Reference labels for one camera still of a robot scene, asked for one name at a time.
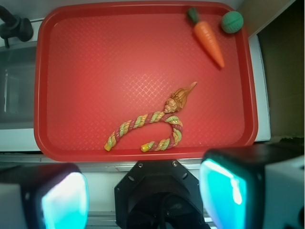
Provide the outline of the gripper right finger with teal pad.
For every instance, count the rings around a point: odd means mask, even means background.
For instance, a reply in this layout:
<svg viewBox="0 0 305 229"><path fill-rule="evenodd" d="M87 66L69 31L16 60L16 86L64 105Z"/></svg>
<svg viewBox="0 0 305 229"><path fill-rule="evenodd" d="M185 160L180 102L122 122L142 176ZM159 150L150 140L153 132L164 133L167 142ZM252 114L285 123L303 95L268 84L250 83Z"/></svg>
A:
<svg viewBox="0 0 305 229"><path fill-rule="evenodd" d="M208 150L199 171L203 205L219 229L302 229L304 168L300 145Z"/></svg>

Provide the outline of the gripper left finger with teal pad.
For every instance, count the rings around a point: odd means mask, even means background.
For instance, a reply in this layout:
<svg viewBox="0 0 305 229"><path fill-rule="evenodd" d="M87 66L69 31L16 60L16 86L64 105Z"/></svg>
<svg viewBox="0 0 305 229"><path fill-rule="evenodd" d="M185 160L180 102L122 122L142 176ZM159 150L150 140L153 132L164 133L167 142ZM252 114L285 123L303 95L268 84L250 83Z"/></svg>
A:
<svg viewBox="0 0 305 229"><path fill-rule="evenodd" d="M88 213L87 180L75 164L1 168L2 229L84 229Z"/></svg>

